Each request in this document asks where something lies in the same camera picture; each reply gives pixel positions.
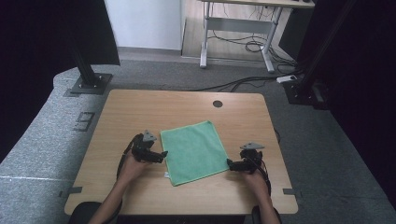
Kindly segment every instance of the green cloth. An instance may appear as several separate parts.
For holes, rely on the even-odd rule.
[[[166,165],[173,186],[229,169],[227,154],[210,121],[161,131]]]

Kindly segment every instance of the desk leg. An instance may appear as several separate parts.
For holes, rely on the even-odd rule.
[[[207,24],[209,23],[209,9],[210,2],[206,3],[206,13],[204,14],[204,41],[201,46],[201,62],[200,67],[206,68],[206,58],[207,58]]]
[[[272,62],[271,62],[270,55],[268,54],[268,50],[269,50],[269,48],[271,46],[271,42],[272,42],[272,40],[274,38],[274,34],[275,34],[275,31],[276,31],[276,27],[277,27],[277,24],[279,22],[279,18],[280,18],[280,14],[281,13],[282,13],[282,7],[277,7],[276,8],[276,15],[275,15],[275,18],[273,20],[270,33],[267,36],[267,42],[265,43],[265,46],[262,47],[262,57],[264,58],[265,65],[267,65],[267,70],[268,70],[269,73],[274,73],[275,72],[275,69],[274,69],[274,67],[272,65]]]

